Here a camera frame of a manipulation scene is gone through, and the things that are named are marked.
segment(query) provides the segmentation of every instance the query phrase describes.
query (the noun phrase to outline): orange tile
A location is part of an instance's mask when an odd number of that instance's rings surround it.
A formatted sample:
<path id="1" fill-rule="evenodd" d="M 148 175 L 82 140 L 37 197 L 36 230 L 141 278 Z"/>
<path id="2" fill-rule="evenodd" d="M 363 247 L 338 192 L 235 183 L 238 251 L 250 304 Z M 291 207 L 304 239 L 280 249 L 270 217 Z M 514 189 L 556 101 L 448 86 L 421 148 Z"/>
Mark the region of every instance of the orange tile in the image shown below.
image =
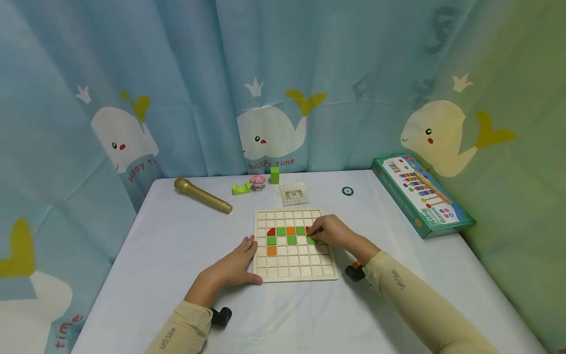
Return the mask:
<path id="1" fill-rule="evenodd" d="M 267 255 L 277 255 L 277 246 L 268 246 Z"/>

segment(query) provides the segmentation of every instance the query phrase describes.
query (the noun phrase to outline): cardboard box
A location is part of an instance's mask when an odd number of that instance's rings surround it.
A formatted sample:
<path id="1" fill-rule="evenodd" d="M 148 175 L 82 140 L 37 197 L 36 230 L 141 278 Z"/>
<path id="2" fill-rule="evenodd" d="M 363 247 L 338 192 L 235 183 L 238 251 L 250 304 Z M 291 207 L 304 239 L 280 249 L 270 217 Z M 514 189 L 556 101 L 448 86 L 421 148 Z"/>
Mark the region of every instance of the cardboard box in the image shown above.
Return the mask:
<path id="1" fill-rule="evenodd" d="M 375 159 L 371 169 L 421 238 L 459 232 L 475 224 L 411 155 Z"/>

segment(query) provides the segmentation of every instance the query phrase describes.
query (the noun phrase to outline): child's hand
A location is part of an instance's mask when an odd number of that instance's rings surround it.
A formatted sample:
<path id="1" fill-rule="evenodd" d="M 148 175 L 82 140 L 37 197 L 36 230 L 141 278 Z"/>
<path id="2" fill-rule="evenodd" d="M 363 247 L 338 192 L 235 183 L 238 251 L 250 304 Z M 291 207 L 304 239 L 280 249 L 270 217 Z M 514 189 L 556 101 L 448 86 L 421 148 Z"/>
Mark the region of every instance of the child's hand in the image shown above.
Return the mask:
<path id="1" fill-rule="evenodd" d="M 258 250 L 258 243 L 254 238 L 254 235 L 249 238 L 244 237 L 238 247 L 207 268 L 205 272 L 211 277 L 217 277 L 222 285 L 261 284 L 263 282 L 261 276 L 247 272 L 247 266 Z"/>

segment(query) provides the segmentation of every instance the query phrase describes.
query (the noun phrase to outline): table surface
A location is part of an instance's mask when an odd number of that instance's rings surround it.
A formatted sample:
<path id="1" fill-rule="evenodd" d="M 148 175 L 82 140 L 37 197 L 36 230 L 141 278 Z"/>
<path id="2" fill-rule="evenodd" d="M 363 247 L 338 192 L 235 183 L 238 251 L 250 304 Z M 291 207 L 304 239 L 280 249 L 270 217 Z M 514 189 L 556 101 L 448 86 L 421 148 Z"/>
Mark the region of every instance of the table surface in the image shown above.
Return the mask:
<path id="1" fill-rule="evenodd" d="M 92 308 L 73 354 L 143 353 L 203 268 L 254 231 L 254 212 L 282 208 L 277 185 L 232 196 L 250 176 L 191 182 L 230 203 L 225 215 L 179 194 L 173 179 L 153 183 Z M 370 170 L 291 173 L 310 204 L 336 214 L 446 297 L 501 353 L 545 353 L 459 234 L 421 240 Z M 354 190 L 350 197 L 342 188 Z M 335 250 L 339 269 L 352 257 Z M 212 329 L 204 353 L 427 353 L 367 282 L 268 283 L 226 289 L 215 308 L 233 316 Z"/>

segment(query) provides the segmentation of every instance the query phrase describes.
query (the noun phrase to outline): curtain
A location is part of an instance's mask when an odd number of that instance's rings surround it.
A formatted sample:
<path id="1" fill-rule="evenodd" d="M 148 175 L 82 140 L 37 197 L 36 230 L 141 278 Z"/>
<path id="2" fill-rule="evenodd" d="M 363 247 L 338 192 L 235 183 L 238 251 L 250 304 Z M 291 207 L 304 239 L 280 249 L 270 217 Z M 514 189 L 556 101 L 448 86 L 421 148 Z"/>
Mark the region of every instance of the curtain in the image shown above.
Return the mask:
<path id="1" fill-rule="evenodd" d="M 365 169 L 410 150 L 476 217 L 466 239 L 542 343 L 566 347 L 564 282 L 534 282 L 566 268 L 551 230 L 563 167 L 537 175 L 545 192 L 518 192 L 564 148 L 565 10 L 552 0 L 0 0 L 0 323 L 13 329 L 0 343 L 70 351 L 157 178 Z M 511 167 L 521 178 L 508 183 Z M 529 208 L 501 210 L 520 195 Z"/>

